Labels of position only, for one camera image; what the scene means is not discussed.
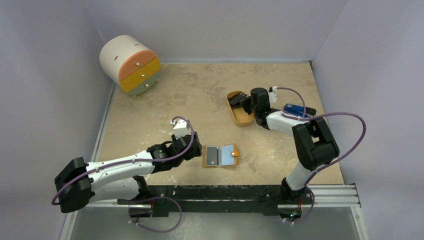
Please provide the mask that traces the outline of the black credit card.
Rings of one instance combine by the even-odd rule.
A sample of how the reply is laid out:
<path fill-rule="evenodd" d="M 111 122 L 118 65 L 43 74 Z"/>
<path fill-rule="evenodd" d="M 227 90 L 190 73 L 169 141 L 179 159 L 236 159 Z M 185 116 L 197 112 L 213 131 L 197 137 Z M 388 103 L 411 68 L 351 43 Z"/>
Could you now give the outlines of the black credit card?
<path fill-rule="evenodd" d="M 219 165 L 219 148 L 216 146 L 207 146 L 205 148 L 205 165 L 214 167 Z"/>

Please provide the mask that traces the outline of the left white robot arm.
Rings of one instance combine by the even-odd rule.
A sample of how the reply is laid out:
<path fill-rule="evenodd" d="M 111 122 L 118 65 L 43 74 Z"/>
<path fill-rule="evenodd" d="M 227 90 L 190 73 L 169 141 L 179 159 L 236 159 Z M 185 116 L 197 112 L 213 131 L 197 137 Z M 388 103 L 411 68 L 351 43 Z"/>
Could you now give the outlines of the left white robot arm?
<path fill-rule="evenodd" d="M 155 144 L 147 150 L 109 162 L 85 162 L 82 157 L 71 160 L 55 177 L 56 195 L 52 205 L 62 213 L 84 208 L 90 202 L 125 199 L 123 193 L 106 190 L 111 183 L 136 176 L 169 171 L 184 160 L 202 155 L 198 133 L 171 137 L 171 141 Z"/>

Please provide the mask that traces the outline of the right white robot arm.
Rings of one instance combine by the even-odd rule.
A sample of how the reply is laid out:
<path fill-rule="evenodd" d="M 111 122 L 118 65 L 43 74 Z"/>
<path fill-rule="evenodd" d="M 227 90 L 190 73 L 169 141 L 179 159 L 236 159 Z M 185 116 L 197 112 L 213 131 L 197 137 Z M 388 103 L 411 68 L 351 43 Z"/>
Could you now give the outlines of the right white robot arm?
<path fill-rule="evenodd" d="M 308 117 L 305 106 L 301 116 L 273 108 L 277 90 L 278 86 L 272 86 L 253 88 L 250 94 L 233 92 L 227 96 L 227 102 L 233 115 L 252 116 L 260 127 L 293 137 L 298 163 L 280 185 L 282 200 L 292 204 L 306 191 L 319 167 L 339 157 L 340 150 L 323 117 Z"/>

